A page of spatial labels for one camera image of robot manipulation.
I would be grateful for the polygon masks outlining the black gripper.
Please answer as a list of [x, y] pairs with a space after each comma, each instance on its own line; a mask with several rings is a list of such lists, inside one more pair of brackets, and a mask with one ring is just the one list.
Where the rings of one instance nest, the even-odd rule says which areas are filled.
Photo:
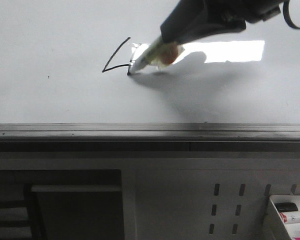
[[186, 44], [205, 37], [240, 33], [246, 22], [267, 21], [286, 0], [181, 0], [160, 26], [165, 44]]

